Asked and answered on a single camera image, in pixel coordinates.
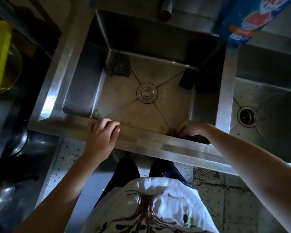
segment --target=person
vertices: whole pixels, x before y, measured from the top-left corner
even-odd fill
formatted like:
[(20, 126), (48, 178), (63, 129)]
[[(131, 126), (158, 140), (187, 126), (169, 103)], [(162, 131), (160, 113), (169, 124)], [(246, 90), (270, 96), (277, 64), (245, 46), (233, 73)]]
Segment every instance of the person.
[[(86, 180), (112, 152), (119, 122), (100, 119), (88, 126), (84, 153), (61, 182), (15, 229), (64, 232)], [(271, 153), (205, 123), (185, 122), (180, 137), (202, 135), (226, 158), (252, 192), (291, 233), (291, 166)], [(81, 232), (215, 232), (198, 192), (172, 162), (156, 160), (148, 178), (123, 156)]]

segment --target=drain strainer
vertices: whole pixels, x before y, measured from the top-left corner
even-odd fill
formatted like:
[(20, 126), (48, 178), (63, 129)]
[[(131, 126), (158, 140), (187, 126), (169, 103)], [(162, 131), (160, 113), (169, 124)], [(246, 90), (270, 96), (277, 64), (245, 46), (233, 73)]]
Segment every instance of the drain strainer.
[(237, 117), (244, 127), (253, 127), (257, 120), (257, 113), (250, 107), (243, 107), (238, 111)]
[(151, 83), (143, 83), (137, 88), (137, 98), (145, 104), (150, 104), (156, 100), (158, 92)]

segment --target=sink basin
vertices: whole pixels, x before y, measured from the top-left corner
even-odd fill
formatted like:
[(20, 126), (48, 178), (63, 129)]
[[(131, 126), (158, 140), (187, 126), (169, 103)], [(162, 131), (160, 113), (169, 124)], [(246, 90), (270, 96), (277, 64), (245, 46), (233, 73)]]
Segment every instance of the sink basin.
[[(198, 75), (193, 89), (179, 82), (187, 68), (198, 70), (217, 40), (164, 23), (97, 11), (62, 109), (161, 134), (174, 134), (187, 119), (216, 125), (225, 46)], [(127, 77), (110, 73), (116, 54), (128, 56)], [(148, 103), (142, 94), (155, 98)]]
[(291, 163), (291, 55), (240, 48), (230, 134)]

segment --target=foot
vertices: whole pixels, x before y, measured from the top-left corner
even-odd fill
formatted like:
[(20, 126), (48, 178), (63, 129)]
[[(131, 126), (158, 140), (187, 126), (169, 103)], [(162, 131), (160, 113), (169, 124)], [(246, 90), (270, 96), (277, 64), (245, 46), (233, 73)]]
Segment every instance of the foot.
[(113, 149), (112, 155), (116, 162), (120, 162), (121, 158), (130, 158), (130, 152), (124, 150)]

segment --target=hand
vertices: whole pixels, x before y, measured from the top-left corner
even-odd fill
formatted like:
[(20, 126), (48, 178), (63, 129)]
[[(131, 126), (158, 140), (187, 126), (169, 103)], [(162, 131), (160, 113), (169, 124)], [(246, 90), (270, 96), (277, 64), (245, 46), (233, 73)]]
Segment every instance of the hand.
[(89, 156), (101, 163), (112, 152), (115, 142), (119, 136), (120, 129), (116, 126), (120, 122), (111, 119), (99, 119), (91, 122), (87, 128), (87, 142), (84, 149), (84, 156)]
[(208, 124), (195, 123), (193, 121), (184, 122), (178, 130), (179, 137), (202, 135), (202, 128)]

